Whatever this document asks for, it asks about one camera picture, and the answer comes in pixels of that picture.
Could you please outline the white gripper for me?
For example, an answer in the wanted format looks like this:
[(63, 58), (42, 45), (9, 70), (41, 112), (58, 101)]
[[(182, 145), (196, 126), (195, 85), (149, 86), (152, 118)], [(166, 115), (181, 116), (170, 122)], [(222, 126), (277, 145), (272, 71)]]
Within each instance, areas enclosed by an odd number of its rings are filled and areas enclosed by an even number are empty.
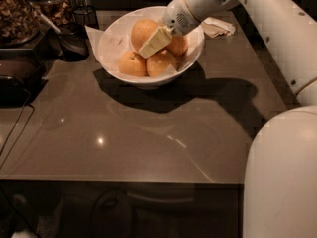
[(138, 53), (147, 59), (172, 42), (172, 34), (187, 35), (201, 22), (199, 0), (172, 0), (162, 17), (164, 27), (157, 27), (138, 49)]

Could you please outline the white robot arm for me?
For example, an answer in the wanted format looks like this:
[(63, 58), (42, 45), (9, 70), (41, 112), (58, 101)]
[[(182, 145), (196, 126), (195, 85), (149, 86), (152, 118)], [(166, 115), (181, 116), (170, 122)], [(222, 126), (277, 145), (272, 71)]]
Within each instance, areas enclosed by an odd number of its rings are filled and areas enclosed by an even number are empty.
[(173, 0), (139, 53), (149, 57), (235, 3), (245, 8), (300, 104), (269, 120), (252, 142), (243, 238), (317, 238), (317, 22), (292, 0)]

